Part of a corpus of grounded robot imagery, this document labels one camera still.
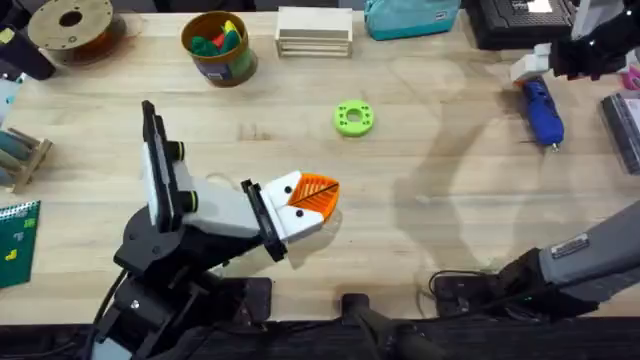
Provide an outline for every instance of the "pink object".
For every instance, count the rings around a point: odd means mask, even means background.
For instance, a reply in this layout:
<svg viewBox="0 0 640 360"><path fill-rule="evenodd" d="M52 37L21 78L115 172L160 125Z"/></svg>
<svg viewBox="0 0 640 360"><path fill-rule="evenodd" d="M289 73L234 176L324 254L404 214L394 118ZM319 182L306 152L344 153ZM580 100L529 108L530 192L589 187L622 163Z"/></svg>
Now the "pink object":
<svg viewBox="0 0 640 360"><path fill-rule="evenodd" d="M622 85L628 90L640 90L640 69L630 65L629 72L622 74Z"/></svg>

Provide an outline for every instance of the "blue toy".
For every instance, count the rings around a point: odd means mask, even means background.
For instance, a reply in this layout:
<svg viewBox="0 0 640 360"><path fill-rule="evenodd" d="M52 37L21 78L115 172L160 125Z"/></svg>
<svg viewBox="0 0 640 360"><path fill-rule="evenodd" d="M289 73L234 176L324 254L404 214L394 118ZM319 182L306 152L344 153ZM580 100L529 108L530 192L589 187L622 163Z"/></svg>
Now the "blue toy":
<svg viewBox="0 0 640 360"><path fill-rule="evenodd" d="M542 77L537 77L524 83L522 90L527 98L527 117L536 141L540 145L553 146L557 151L564 140L564 126L547 85Z"/></svg>

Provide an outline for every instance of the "filament spool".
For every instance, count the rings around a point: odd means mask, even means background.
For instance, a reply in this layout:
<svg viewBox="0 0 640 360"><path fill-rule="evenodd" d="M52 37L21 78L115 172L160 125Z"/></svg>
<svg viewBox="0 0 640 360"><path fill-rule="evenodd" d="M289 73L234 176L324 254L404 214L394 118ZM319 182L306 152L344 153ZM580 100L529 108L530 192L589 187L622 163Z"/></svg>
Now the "filament spool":
<svg viewBox="0 0 640 360"><path fill-rule="evenodd" d="M50 0L33 14L27 29L33 43L65 65L105 58L126 30L108 0Z"/></svg>

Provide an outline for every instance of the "green book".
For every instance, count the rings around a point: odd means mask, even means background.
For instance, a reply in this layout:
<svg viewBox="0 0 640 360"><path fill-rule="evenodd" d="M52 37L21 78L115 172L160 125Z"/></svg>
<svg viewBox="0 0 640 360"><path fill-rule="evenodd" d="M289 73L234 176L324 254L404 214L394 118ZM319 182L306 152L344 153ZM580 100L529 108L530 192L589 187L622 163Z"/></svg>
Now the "green book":
<svg viewBox="0 0 640 360"><path fill-rule="evenodd" d="M0 209L0 288L31 279L40 201Z"/></svg>

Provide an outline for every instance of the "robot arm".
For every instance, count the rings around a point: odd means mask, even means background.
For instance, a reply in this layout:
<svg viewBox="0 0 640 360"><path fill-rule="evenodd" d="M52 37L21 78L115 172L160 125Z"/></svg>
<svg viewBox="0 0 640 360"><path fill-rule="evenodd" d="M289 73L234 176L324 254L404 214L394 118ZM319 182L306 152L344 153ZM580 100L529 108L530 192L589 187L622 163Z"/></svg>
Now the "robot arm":
<svg viewBox="0 0 640 360"><path fill-rule="evenodd" d="M96 343L87 348L98 360L114 359L114 349L124 358L155 356L198 326L265 321L270 279L219 278L208 270L261 245L282 260L286 244L322 227L339 195L337 181L299 171L264 189L245 180L243 191L192 177L184 144L167 140L150 102L142 108L148 203L127 223L114 256L127 276L97 316Z"/></svg>
<svg viewBox="0 0 640 360"><path fill-rule="evenodd" d="M640 1L583 0L572 38L536 46L533 54L511 67L511 80L521 83L551 69L554 76L566 75L568 80L583 76L598 80L637 62L638 46Z"/></svg>
<svg viewBox="0 0 640 360"><path fill-rule="evenodd" d="M638 218L640 201L565 242L527 251L495 275L437 277L438 313L483 309L491 316L513 317L509 308L516 308L555 320L597 310L640 282Z"/></svg>

